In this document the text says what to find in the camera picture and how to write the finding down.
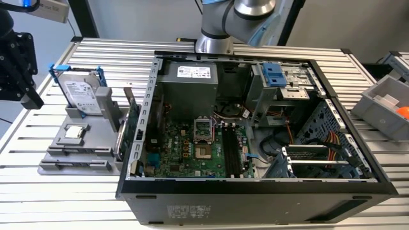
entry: label sticker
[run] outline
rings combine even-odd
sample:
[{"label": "label sticker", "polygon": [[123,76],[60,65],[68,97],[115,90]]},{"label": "label sticker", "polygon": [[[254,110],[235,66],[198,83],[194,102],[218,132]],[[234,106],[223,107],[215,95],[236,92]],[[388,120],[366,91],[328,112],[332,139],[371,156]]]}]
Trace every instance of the label sticker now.
[{"label": "label sticker", "polygon": [[246,111],[244,111],[244,113],[243,113],[243,117],[244,117],[244,118],[248,118],[248,117],[250,117],[250,115],[251,115],[250,110],[246,110]]},{"label": "label sticker", "polygon": [[211,78],[211,67],[180,66],[178,68],[179,78]]},{"label": "label sticker", "polygon": [[100,114],[102,110],[91,85],[79,81],[66,81],[64,84],[78,109],[87,114]]},{"label": "label sticker", "polygon": [[211,205],[168,205],[168,215],[174,219],[210,218]]}]

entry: motherboard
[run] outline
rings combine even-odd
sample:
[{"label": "motherboard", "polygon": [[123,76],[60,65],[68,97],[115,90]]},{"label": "motherboard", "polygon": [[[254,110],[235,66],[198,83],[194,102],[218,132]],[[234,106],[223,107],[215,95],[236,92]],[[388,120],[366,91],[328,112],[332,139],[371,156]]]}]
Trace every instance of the motherboard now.
[{"label": "motherboard", "polygon": [[167,123],[160,152],[148,154],[147,176],[254,178],[244,127],[215,123],[211,119]]}]

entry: blue latch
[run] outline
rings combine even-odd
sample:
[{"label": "blue latch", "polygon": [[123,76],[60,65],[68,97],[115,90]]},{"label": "blue latch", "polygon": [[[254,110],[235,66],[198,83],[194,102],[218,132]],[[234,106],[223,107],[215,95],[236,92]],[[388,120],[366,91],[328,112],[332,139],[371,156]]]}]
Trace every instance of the blue latch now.
[{"label": "blue latch", "polygon": [[263,73],[268,80],[268,86],[271,87],[286,87],[287,79],[283,74],[282,66],[276,63],[263,64]]}]

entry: green circuit board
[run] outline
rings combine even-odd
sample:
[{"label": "green circuit board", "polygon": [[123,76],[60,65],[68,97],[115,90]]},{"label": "green circuit board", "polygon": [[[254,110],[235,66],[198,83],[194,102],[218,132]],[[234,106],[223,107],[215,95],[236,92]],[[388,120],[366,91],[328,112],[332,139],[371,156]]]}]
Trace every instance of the green circuit board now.
[{"label": "green circuit board", "polygon": [[[166,126],[163,148],[160,153],[160,164],[155,169],[155,177],[204,177],[226,178],[226,161],[223,152],[222,127],[215,127],[215,140],[211,145],[195,143],[194,122],[170,122]],[[238,145],[247,146],[246,129],[236,129]],[[242,168],[243,147],[239,148],[239,159]],[[244,178],[254,178],[252,164],[243,171]]]}]

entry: white wall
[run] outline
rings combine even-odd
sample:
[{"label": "white wall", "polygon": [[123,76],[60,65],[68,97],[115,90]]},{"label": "white wall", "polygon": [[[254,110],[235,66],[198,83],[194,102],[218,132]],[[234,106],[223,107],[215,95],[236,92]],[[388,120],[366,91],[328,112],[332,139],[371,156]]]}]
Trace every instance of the white wall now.
[{"label": "white wall", "polygon": [[409,52],[409,0],[307,0],[288,46],[350,48],[362,62]]},{"label": "white wall", "polygon": [[200,35],[195,0],[90,0],[90,6],[102,38],[175,42]]}]

